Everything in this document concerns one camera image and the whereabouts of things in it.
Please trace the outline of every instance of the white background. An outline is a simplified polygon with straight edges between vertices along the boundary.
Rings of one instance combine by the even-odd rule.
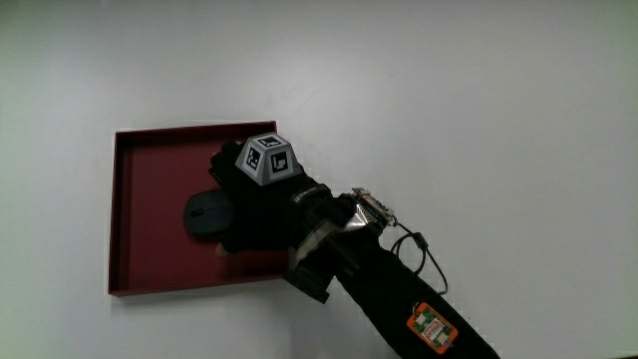
[[[106,293],[114,131],[218,123],[200,120],[277,120],[311,175],[366,185],[503,358],[636,354],[637,18],[634,1],[2,1],[0,358],[396,357],[337,282],[325,306],[281,280]]]

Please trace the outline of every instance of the black glove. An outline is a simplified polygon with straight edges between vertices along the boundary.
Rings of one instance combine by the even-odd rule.
[[[242,249],[297,248],[304,239],[299,224],[304,208],[291,201],[294,193],[317,185],[302,168],[302,174],[259,186],[235,166],[243,145],[229,142],[210,159],[208,172],[215,177],[234,206],[233,222],[221,239],[217,254]],[[332,196],[329,190],[324,196]]]

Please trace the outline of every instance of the black computer mouse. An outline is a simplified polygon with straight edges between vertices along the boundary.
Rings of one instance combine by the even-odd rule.
[[[232,202],[222,189],[208,190],[188,199],[183,224],[193,235],[224,232],[232,222]]]

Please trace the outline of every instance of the red tray bottom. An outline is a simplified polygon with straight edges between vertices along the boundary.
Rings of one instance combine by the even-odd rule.
[[[183,227],[188,199],[218,188],[208,174],[210,156],[229,140],[273,132],[263,126],[219,127],[163,136],[119,134],[121,221],[112,240],[110,292],[115,295],[193,288],[280,277],[286,252],[246,251],[218,258],[219,237],[195,237]]]

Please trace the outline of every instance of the black cable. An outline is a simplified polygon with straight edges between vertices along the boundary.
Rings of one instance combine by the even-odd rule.
[[[426,264],[426,255],[428,255],[430,257],[430,259],[432,260],[432,263],[435,265],[435,267],[437,268],[437,271],[439,272],[439,274],[441,275],[441,278],[443,279],[443,283],[446,286],[446,289],[440,292],[437,292],[435,294],[431,294],[426,296],[423,299],[418,300],[414,306],[412,307],[412,312],[415,313],[417,308],[421,305],[421,303],[427,301],[428,299],[430,299],[433,296],[437,296],[437,295],[444,295],[446,293],[448,293],[448,279],[446,278],[446,276],[443,274],[443,271],[441,270],[441,267],[439,266],[439,264],[437,263],[437,261],[434,259],[434,257],[432,256],[432,253],[430,252],[430,250],[428,249],[428,243],[426,242],[426,240],[423,238],[423,235],[420,232],[412,232],[411,230],[407,229],[404,225],[399,223],[399,220],[393,216],[394,219],[394,223],[393,226],[399,226],[401,227],[404,231],[406,231],[408,234],[402,236],[401,238],[397,239],[397,241],[393,244],[392,248],[390,249],[391,252],[394,253],[395,248],[397,248],[397,252],[395,253],[397,256],[399,256],[399,250],[401,249],[401,243],[403,243],[403,241],[408,238],[411,237],[415,243],[417,244],[417,246],[421,249],[421,251],[423,252],[423,257],[421,259],[421,265],[419,266],[419,268],[415,271],[415,274],[419,274],[422,270],[424,265]]]

